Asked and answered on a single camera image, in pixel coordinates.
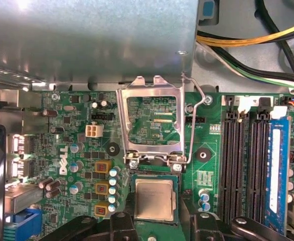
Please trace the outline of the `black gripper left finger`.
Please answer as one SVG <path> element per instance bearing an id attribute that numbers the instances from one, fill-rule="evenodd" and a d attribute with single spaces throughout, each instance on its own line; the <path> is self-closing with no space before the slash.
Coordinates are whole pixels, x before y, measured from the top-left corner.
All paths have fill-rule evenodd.
<path id="1" fill-rule="evenodd" d="M 128 194 L 125 209 L 110 219 L 98 222 L 94 217 L 79 216 L 62 225 L 41 240 L 138 240 L 133 223 L 135 194 Z"/>

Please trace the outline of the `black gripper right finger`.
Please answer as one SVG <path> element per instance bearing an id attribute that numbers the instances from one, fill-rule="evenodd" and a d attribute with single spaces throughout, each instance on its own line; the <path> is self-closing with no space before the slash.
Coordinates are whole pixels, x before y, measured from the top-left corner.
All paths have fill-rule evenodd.
<path id="1" fill-rule="evenodd" d="M 186 240 L 289 240 L 286 236 L 244 216 L 226 224 L 209 213 L 198 211 L 192 195 L 179 197 L 179 218 Z"/>

